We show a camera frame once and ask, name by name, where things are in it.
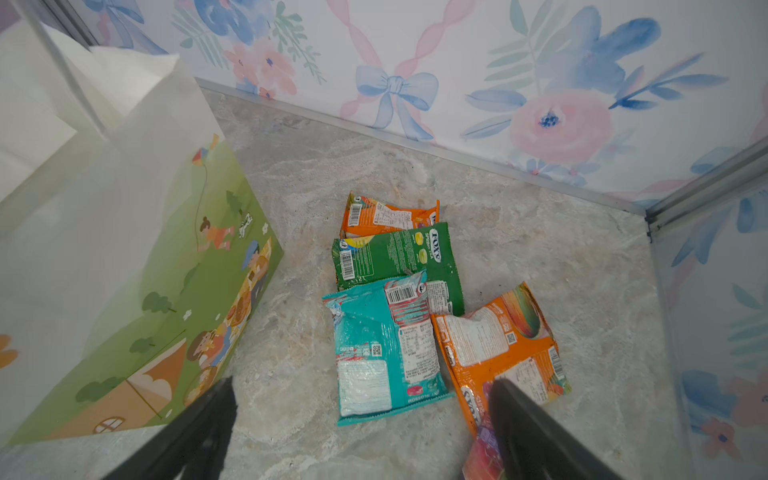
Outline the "white paper bag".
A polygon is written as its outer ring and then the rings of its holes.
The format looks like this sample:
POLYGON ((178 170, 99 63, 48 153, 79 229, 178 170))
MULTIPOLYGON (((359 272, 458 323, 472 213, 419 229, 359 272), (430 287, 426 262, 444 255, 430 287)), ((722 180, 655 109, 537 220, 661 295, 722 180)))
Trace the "white paper bag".
POLYGON ((1 33, 1 441, 170 422, 281 248, 176 55, 1 33))

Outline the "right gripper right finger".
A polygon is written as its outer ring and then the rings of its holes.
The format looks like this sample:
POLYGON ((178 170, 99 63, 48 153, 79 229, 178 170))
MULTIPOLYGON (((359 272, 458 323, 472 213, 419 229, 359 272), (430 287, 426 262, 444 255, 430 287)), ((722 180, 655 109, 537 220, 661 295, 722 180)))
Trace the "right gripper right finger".
POLYGON ((618 477, 509 380, 496 380, 492 384, 489 413, 509 479, 618 477))

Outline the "teal snack pack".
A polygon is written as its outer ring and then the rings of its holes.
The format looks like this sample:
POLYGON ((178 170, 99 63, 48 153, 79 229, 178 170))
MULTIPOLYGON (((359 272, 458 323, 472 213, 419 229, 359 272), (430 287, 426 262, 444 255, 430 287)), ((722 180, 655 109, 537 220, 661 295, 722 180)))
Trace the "teal snack pack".
POLYGON ((453 395, 442 373, 427 272, 326 295, 340 426, 391 417, 453 395))

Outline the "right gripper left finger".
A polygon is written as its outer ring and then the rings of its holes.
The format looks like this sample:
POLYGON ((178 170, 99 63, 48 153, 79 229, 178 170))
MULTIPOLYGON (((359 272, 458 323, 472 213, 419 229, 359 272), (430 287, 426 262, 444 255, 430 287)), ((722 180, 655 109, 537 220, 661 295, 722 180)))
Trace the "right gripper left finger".
POLYGON ((218 479, 237 417, 233 379, 217 381, 108 479, 218 479))

